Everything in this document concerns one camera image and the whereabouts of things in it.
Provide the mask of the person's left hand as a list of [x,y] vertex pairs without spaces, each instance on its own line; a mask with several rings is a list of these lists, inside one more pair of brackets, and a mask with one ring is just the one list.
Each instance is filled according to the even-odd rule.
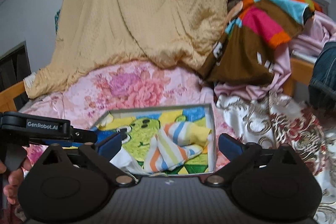
[[30,170],[32,167],[29,158],[25,158],[21,166],[8,175],[8,184],[3,187],[3,194],[8,203],[15,205],[17,203],[18,187],[24,179],[23,170]]

